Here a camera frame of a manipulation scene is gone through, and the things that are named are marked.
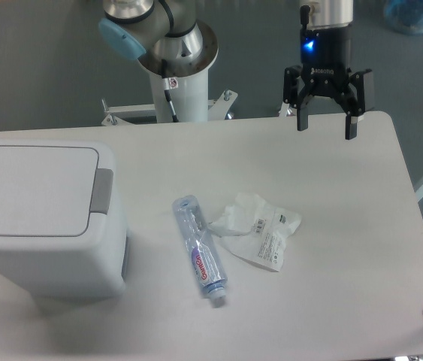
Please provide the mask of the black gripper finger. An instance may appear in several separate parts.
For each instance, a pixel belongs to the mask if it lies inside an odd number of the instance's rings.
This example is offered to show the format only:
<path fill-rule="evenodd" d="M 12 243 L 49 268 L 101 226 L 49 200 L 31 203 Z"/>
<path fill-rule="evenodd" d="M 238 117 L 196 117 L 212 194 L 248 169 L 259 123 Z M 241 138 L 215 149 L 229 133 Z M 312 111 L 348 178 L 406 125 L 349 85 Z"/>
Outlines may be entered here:
<path fill-rule="evenodd" d="M 310 65 L 294 65 L 284 71 L 283 101 L 296 111 L 297 129 L 308 129 L 307 104 L 316 96 L 319 80 L 311 74 Z"/>
<path fill-rule="evenodd" d="M 346 115 L 345 139 L 352 140 L 358 134 L 358 122 L 366 112 L 375 107 L 374 73 L 370 68 L 347 74 L 345 81 L 333 95 L 334 101 Z"/>

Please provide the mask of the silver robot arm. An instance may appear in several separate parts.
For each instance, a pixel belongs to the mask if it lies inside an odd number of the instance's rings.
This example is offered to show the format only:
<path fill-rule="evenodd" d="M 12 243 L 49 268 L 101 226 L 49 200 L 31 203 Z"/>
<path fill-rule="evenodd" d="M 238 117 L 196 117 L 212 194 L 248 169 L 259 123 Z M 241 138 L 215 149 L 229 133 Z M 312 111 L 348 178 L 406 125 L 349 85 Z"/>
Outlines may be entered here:
<path fill-rule="evenodd" d="M 138 61 L 150 77 L 151 105 L 105 108 L 105 123 L 154 114 L 159 123 L 228 119 L 237 94 L 208 97 L 208 71 L 219 45 L 213 30 L 196 16 L 194 1 L 105 1 L 98 29 L 120 56 Z M 350 68 L 353 3 L 302 1 L 298 65 L 285 69 L 280 115 L 294 114 L 299 130 L 308 127 L 308 104 L 334 100 L 345 115 L 345 137 L 375 105 L 373 72 Z"/>

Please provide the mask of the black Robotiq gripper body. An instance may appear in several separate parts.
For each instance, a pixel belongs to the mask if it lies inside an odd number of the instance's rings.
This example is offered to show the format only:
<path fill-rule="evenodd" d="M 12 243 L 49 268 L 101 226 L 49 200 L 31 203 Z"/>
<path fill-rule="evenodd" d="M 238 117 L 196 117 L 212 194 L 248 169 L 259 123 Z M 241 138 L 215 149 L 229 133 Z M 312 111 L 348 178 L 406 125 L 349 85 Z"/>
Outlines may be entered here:
<path fill-rule="evenodd" d="M 301 80 L 310 96 L 334 98 L 346 91 L 351 64 L 352 28 L 300 30 Z"/>

